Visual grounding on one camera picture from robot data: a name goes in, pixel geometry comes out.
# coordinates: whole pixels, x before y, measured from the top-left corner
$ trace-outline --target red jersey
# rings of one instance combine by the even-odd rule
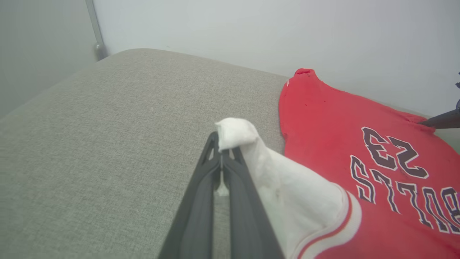
[[[299,69],[279,102],[285,156],[359,197],[362,221],[319,258],[460,257],[460,156],[399,112]]]

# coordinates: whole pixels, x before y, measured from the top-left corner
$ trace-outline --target gray fabric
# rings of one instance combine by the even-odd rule
[[[0,121],[0,257],[156,257],[214,122],[282,152],[286,80],[136,49],[53,86]]]

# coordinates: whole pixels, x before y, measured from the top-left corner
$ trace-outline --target black object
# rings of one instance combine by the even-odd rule
[[[240,149],[218,152],[219,136],[211,133],[185,191],[159,259],[211,259],[213,193],[220,183],[230,190],[230,241],[234,259],[283,259]]]
[[[455,85],[456,85],[458,88],[460,88],[460,82],[455,83]]]
[[[420,122],[420,124],[436,129],[460,128],[460,100],[457,102],[455,110],[429,118]]]

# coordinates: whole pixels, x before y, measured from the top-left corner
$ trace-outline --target basketball jersey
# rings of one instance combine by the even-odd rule
[[[334,89],[311,69],[279,101],[285,156],[359,198],[347,243],[317,258],[460,257],[460,156],[424,118]]]

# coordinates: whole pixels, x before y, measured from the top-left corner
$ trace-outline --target jersey lettering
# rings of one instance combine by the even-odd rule
[[[437,201],[436,198],[436,193],[434,190],[430,187],[423,187],[422,188],[423,195],[425,196],[425,208],[426,211],[433,216],[433,218],[436,220],[437,227],[439,228],[439,232],[443,233],[450,233],[449,229],[447,228],[446,224],[433,213],[433,210],[431,209],[431,201],[434,203],[434,206],[436,208],[437,213],[439,216],[442,218],[445,218],[443,215],[443,212],[441,211],[441,208],[439,207],[439,202]]]
[[[433,228],[432,224],[426,220],[425,213],[417,205],[417,185],[415,185],[415,183],[396,182],[396,188],[402,195],[406,195],[406,191],[410,193],[410,203],[419,214],[420,222],[430,228]]]
[[[370,181],[358,176],[358,171],[359,171],[359,174],[361,176],[369,178],[364,164],[361,162],[361,160],[359,160],[359,158],[355,157],[354,155],[351,155],[350,158],[351,158],[351,164],[350,164],[351,177],[359,183],[359,185],[358,184],[356,185],[356,187],[358,188],[359,198],[375,204],[374,186],[372,185]],[[363,187],[365,187],[368,190],[369,192],[368,195],[365,194],[365,190]]]
[[[460,225],[459,200],[455,189],[452,187],[446,187],[441,189],[441,197],[443,198],[446,209],[449,211],[450,218],[455,223]]]
[[[388,203],[392,211],[399,213],[398,207],[395,204],[395,192],[393,191],[393,186],[391,185],[391,179],[383,175],[381,172],[371,169],[372,177],[376,182],[381,184],[385,183],[386,188],[388,189]]]
[[[393,137],[388,137],[388,139],[394,146],[398,147],[399,149],[403,149],[401,152],[398,152],[396,154],[396,157],[398,158],[398,163],[401,166],[401,168],[410,176],[427,179],[428,172],[425,169],[419,166],[409,167],[407,165],[409,162],[411,162],[419,156],[419,154],[414,150],[414,148],[412,148],[412,145],[410,143],[401,141]]]
[[[372,143],[372,138],[374,138],[378,143],[388,143],[388,141],[371,128],[362,127],[361,130],[363,133],[364,143],[366,144],[374,162],[381,167],[395,171],[397,168],[395,158],[388,154],[385,157],[381,156],[380,151],[386,152],[386,149],[380,144]]]

